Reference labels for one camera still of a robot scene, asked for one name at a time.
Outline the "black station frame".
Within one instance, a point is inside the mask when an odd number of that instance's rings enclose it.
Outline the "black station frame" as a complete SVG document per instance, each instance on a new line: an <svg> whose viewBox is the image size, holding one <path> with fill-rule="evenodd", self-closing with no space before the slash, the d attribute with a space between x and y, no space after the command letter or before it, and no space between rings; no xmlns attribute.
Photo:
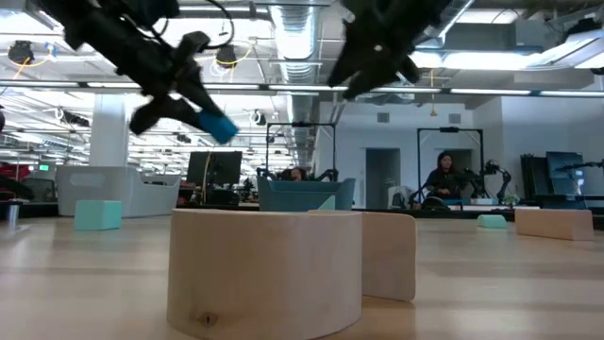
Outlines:
<svg viewBox="0 0 604 340"><path fill-rule="evenodd" d="M422 181L422 132L423 131L434 131L439 133L466 133L470 134L470 137L474 137L474 133L478 135L478 139L474 139L479 146L479 165L480 170L485 169L485 155L484 155L484 130L482 128L463 128L463 127L419 127L416 129L416 156L417 156L417 185L418 188L424 184Z"/></svg>

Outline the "rounded wooden block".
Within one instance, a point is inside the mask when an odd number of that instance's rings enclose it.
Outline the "rounded wooden block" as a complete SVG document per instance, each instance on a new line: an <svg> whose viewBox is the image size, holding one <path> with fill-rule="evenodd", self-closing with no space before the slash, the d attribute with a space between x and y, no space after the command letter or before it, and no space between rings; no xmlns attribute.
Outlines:
<svg viewBox="0 0 604 340"><path fill-rule="evenodd" d="M411 302L416 294L416 220L407 214L362 214L362 294Z"/></svg>

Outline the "black table edge rail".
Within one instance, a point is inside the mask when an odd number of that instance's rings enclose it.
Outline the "black table edge rail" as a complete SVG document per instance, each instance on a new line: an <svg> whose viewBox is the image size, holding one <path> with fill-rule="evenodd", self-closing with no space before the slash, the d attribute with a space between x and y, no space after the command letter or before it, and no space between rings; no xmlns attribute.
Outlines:
<svg viewBox="0 0 604 340"><path fill-rule="evenodd" d="M59 207L57 203L22 203L16 202L19 207L20 218L50 218L59 217ZM258 207L235 207L235 206L178 206L179 209L189 210L225 210L229 212L258 212ZM420 219L477 219L482 214L502 215L508 222L515 220L514 213L511 210L495 211L424 211L424 210L367 210L355 209L360 213L400 213L408 214L414 218Z"/></svg>

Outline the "white plastic bin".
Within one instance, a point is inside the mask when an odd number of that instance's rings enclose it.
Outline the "white plastic bin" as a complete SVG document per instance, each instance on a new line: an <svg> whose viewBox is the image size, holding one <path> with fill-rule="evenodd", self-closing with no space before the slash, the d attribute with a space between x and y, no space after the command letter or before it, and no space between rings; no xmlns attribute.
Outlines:
<svg viewBox="0 0 604 340"><path fill-rule="evenodd" d="M169 215L176 207L181 175L146 176L134 167L57 168L59 215L74 216L79 200L122 202L123 218Z"/></svg>

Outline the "wooden cylinder block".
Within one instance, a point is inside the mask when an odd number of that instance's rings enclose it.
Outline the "wooden cylinder block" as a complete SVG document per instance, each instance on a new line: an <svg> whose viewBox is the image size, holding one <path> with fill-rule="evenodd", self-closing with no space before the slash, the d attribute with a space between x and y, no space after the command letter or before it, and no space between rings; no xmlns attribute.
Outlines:
<svg viewBox="0 0 604 340"><path fill-rule="evenodd" d="M175 210L166 316L201 340L310 340L361 317L357 212Z"/></svg>

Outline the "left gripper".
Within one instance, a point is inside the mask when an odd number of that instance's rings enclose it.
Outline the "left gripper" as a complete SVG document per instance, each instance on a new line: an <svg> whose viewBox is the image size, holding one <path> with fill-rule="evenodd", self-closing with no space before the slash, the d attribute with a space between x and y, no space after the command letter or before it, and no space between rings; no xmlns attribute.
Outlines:
<svg viewBox="0 0 604 340"><path fill-rule="evenodd" d="M164 96L176 91L203 112L223 117L223 111L215 104L200 79L200 66L193 60L175 60L175 47L142 39L128 49L125 64L120 73L141 86L144 94ZM135 109L129 128L141 135L160 119L167 118L201 129L200 113L184 99L171 96L157 97Z"/></svg>

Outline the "blue plastic bin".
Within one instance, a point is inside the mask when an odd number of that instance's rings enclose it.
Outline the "blue plastic bin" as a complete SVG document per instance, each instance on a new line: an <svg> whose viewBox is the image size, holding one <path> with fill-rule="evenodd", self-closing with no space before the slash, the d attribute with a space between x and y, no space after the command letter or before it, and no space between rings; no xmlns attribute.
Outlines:
<svg viewBox="0 0 604 340"><path fill-rule="evenodd" d="M355 184L354 178L342 182L258 178L260 210L280 213L318 210L327 198L335 196L336 211L351 211Z"/></svg>

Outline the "mint half-round block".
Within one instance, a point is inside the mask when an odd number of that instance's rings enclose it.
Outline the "mint half-round block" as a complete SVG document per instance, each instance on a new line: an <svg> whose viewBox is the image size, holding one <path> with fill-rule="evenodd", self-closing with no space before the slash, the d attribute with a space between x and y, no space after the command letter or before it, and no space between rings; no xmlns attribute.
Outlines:
<svg viewBox="0 0 604 340"><path fill-rule="evenodd" d="M485 229L505 230L507 221L503 215L481 214L478 217L478 226Z"/></svg>

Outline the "silver ventilation duct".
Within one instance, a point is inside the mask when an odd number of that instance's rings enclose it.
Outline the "silver ventilation duct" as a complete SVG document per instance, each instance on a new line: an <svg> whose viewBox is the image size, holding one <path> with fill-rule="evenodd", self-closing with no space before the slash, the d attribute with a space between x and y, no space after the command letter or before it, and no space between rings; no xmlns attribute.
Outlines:
<svg viewBox="0 0 604 340"><path fill-rule="evenodd" d="M474 4L475 0L449 0L440 14L438 25L429 25L415 39L417 48L438 49L445 45L447 32L456 24L461 16Z"/></svg>
<svg viewBox="0 0 604 340"><path fill-rule="evenodd" d="M316 64L310 63L316 56L318 33L317 8L297 6L271 6L269 8L275 24L277 55L286 60L280 63L282 79L286 84L312 84L317 80ZM314 99L308 94L288 94L287 112L292 123L309 122ZM302 128L294 132L297 159L308 161L312 151L308 146L310 130Z"/></svg>

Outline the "dark display screen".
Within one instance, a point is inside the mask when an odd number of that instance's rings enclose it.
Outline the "dark display screen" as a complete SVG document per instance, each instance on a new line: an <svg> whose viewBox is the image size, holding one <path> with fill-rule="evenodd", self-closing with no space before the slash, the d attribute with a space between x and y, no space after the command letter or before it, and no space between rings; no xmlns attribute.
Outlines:
<svg viewBox="0 0 604 340"><path fill-rule="evenodd" d="M584 173L583 157L577 152L548 151L546 161L555 195L580 195Z"/></svg>

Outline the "white plastic chair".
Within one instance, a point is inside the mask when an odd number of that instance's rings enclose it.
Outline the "white plastic chair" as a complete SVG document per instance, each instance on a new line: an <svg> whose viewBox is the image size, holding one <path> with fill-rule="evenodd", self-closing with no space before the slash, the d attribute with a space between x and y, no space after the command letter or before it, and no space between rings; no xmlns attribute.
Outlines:
<svg viewBox="0 0 604 340"><path fill-rule="evenodd" d="M392 186L388 189L388 209L406 210L410 206L412 189L407 186Z"/></svg>

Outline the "mint cube block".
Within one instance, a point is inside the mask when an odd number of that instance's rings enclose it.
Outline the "mint cube block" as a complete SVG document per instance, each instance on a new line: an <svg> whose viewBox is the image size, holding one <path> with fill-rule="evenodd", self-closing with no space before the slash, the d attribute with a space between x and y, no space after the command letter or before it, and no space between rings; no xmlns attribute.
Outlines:
<svg viewBox="0 0 604 340"><path fill-rule="evenodd" d="M122 226L122 202L115 200L78 200L74 229L85 231L118 230Z"/></svg>

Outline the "rectangular wooden block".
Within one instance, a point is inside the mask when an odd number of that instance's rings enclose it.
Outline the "rectangular wooden block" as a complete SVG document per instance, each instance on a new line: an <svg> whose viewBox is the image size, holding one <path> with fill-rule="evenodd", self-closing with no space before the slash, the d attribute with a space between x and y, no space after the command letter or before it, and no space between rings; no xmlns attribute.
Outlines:
<svg viewBox="0 0 604 340"><path fill-rule="evenodd" d="M516 233L566 241L593 241L593 216L588 210L516 210Z"/></svg>

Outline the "black computer monitor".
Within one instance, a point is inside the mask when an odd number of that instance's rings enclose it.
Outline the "black computer monitor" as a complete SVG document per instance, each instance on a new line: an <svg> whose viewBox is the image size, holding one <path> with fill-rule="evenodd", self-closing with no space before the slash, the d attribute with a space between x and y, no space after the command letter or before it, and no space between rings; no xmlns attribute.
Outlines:
<svg viewBox="0 0 604 340"><path fill-rule="evenodd" d="M237 184L242 158L241 151L192 152L186 181L194 184Z"/></svg>

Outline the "blue block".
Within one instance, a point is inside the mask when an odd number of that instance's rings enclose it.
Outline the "blue block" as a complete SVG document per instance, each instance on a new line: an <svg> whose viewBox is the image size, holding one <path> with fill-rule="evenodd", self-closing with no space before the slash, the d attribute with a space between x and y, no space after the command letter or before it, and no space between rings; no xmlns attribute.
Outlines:
<svg viewBox="0 0 604 340"><path fill-rule="evenodd" d="M199 128L206 131L219 144L229 143L239 132L236 125L225 115L202 110L198 115Z"/></svg>

